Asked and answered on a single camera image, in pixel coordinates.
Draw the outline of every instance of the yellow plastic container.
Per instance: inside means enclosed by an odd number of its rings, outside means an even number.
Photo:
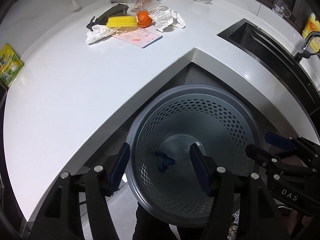
[[[305,39],[309,33],[313,31],[320,31],[320,23],[319,21],[316,21],[315,15],[312,13],[309,16],[308,22],[306,24],[306,27],[302,31],[302,37]],[[320,38],[315,38],[311,41],[310,47],[314,52],[318,52],[320,50]]]
[[[136,17],[132,16],[116,16],[110,17],[107,27],[135,27],[138,26]]]

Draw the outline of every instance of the orange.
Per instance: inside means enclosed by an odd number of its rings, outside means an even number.
[[[138,12],[137,13],[137,17],[138,17],[138,25],[139,25],[139,27],[146,28],[146,27],[150,26],[151,23],[152,23],[152,20],[149,17],[148,12],[146,12],[146,11]]]

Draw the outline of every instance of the metal screw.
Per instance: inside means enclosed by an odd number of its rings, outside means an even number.
[[[61,177],[62,179],[65,179],[65,178],[67,178],[68,176],[69,176],[69,173],[66,172],[66,171],[64,171],[63,173],[60,174],[60,177]]]
[[[94,171],[99,172],[99,171],[103,170],[103,167],[101,165],[97,165],[93,169],[94,169]]]
[[[251,178],[253,179],[259,179],[259,175],[255,172],[251,173]]]
[[[220,166],[217,168],[217,172],[224,173],[226,172],[226,168]]]

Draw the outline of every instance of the white tissue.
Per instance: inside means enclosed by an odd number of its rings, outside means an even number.
[[[92,26],[93,31],[87,32],[87,39],[85,43],[90,44],[94,43],[98,40],[101,40],[104,37],[110,36],[111,34],[115,33],[120,27],[113,27],[108,28],[105,25],[94,25]]]
[[[171,10],[167,5],[159,5],[158,8],[148,11],[149,17],[155,22],[158,31],[163,32],[164,28],[172,25],[177,28],[184,28],[186,23],[176,11]]]

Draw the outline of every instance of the black cloth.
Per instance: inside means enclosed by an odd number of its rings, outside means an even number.
[[[139,203],[136,218],[137,224],[132,240],[177,240],[169,224],[152,216]],[[181,240],[199,240],[203,229],[177,227]]]

